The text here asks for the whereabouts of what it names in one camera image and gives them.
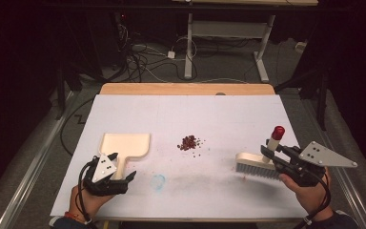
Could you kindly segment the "cream plastic dustpan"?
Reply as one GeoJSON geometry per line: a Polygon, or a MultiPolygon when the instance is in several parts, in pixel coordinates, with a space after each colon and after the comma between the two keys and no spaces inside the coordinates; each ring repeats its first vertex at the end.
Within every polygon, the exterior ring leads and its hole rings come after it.
{"type": "Polygon", "coordinates": [[[109,156],[118,153],[112,180],[124,178],[124,170],[129,159],[144,157],[150,148],[150,134],[104,134],[99,152],[109,156]]]}

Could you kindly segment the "aluminium floor rail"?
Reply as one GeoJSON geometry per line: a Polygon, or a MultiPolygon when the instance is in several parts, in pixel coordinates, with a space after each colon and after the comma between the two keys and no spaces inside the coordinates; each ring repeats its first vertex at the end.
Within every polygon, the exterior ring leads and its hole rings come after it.
{"type": "Polygon", "coordinates": [[[335,193],[343,197],[336,198],[337,205],[346,205],[356,218],[361,229],[366,229],[366,159],[360,152],[349,128],[341,117],[331,98],[326,100],[323,125],[318,122],[317,103],[313,100],[302,101],[309,118],[318,134],[318,139],[328,148],[341,153],[357,162],[356,169],[333,168],[335,193]]]}
{"type": "Polygon", "coordinates": [[[26,147],[30,149],[30,156],[28,159],[19,161],[21,168],[25,168],[25,173],[20,177],[18,186],[0,217],[0,229],[14,227],[49,157],[51,145],[78,96],[79,93],[69,92],[65,97],[65,109],[61,110],[59,106],[53,107],[31,133],[26,142],[26,147]]]}

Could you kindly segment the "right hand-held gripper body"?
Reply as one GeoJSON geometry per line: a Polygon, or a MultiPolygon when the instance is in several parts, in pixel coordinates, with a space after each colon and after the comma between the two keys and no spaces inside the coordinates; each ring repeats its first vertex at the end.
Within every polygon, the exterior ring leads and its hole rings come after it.
{"type": "Polygon", "coordinates": [[[286,155],[286,161],[273,158],[275,169],[289,176],[300,187],[314,187],[326,173],[326,167],[356,168],[357,163],[333,150],[312,141],[299,155],[286,155]]]}

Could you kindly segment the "white desk frame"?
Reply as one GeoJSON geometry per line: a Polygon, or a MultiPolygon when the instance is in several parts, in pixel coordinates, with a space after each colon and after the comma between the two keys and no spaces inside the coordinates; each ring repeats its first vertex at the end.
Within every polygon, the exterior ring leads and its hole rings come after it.
{"type": "MultiPolygon", "coordinates": [[[[187,7],[228,7],[233,5],[244,9],[245,7],[268,7],[273,10],[285,8],[301,8],[316,7],[318,0],[173,0],[174,2],[184,3],[187,7]]],[[[263,55],[270,38],[271,31],[274,26],[276,13],[268,14],[265,22],[229,22],[221,17],[217,19],[197,19],[193,17],[193,13],[188,13],[187,21],[187,48],[185,54],[185,70],[184,78],[193,79],[194,63],[197,46],[193,39],[195,37],[221,37],[221,38],[245,38],[260,39],[260,48],[253,53],[254,63],[260,80],[263,83],[270,81],[266,72],[263,55]]]]}

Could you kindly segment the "white table sheet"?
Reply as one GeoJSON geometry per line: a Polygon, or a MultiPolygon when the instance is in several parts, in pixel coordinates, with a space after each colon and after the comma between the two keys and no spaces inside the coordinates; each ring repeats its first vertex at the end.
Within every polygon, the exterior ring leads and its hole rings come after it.
{"type": "Polygon", "coordinates": [[[105,204],[102,219],[241,220],[299,219],[305,212],[280,181],[238,173],[235,156],[257,154],[281,125],[281,142],[295,134],[277,95],[99,95],[71,159],[51,212],[69,207],[71,187],[99,152],[104,134],[150,134],[148,153],[132,159],[129,190],[105,204]],[[193,158],[176,145],[186,135],[206,140],[193,158]]]}

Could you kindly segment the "person's right hand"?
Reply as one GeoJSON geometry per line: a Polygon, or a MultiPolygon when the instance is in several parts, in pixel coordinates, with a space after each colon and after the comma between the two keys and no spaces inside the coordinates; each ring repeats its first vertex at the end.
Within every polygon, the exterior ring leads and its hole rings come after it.
{"type": "MultiPolygon", "coordinates": [[[[295,193],[296,199],[308,214],[317,210],[322,201],[325,199],[326,190],[322,184],[317,184],[315,187],[300,187],[289,176],[285,174],[279,175],[280,180],[287,188],[295,193]]],[[[329,172],[323,177],[323,181],[330,189],[331,177],[329,172]]],[[[330,205],[318,212],[313,221],[323,221],[330,218],[334,214],[330,205]]]]}

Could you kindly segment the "pile of red beans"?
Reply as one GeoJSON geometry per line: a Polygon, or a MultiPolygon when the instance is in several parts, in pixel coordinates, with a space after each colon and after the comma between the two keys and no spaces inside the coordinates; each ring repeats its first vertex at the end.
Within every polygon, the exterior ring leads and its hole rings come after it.
{"type": "Polygon", "coordinates": [[[195,135],[186,135],[181,139],[181,142],[176,145],[177,149],[190,153],[193,158],[201,156],[198,152],[199,149],[203,147],[206,140],[203,138],[199,138],[195,135]]]}

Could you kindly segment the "black stand leg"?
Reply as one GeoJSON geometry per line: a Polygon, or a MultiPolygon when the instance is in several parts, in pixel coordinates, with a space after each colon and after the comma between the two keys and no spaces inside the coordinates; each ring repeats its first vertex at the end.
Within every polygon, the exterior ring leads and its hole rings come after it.
{"type": "Polygon", "coordinates": [[[58,112],[56,119],[59,120],[66,109],[66,93],[65,85],[68,85],[72,92],[80,92],[82,90],[82,83],[79,79],[79,73],[73,65],[61,65],[56,70],[57,78],[57,103],[58,112]]]}
{"type": "Polygon", "coordinates": [[[316,99],[315,117],[322,131],[326,130],[325,111],[328,88],[328,75],[325,70],[311,69],[300,76],[295,76],[274,87],[276,93],[287,89],[297,88],[301,99],[316,99]]]}

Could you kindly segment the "person's left hand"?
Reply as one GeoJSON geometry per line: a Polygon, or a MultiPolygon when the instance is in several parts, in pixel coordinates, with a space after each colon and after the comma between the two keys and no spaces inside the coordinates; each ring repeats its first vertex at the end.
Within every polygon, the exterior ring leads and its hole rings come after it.
{"type": "Polygon", "coordinates": [[[93,219],[100,208],[110,201],[112,196],[93,196],[85,189],[78,190],[77,186],[71,189],[70,207],[67,216],[76,219],[79,222],[85,222],[85,215],[93,219]]]}

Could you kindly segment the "cream brush with red cap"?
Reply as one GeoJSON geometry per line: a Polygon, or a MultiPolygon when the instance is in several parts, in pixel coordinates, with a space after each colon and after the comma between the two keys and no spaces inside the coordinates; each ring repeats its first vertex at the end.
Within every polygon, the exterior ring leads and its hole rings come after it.
{"type": "MultiPolygon", "coordinates": [[[[266,148],[274,153],[284,134],[285,129],[282,126],[275,126],[270,139],[267,141],[266,148]]],[[[235,156],[235,162],[237,172],[257,177],[278,179],[278,172],[274,167],[273,161],[264,155],[238,153],[235,156]]]]}

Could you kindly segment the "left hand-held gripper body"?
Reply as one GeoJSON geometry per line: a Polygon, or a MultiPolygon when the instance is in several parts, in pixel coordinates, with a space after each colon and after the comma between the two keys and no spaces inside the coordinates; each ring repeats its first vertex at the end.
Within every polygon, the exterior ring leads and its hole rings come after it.
{"type": "Polygon", "coordinates": [[[121,183],[122,179],[112,179],[117,168],[107,155],[95,156],[88,163],[88,167],[83,178],[83,186],[91,195],[112,196],[125,194],[128,191],[128,184],[121,183]]]}

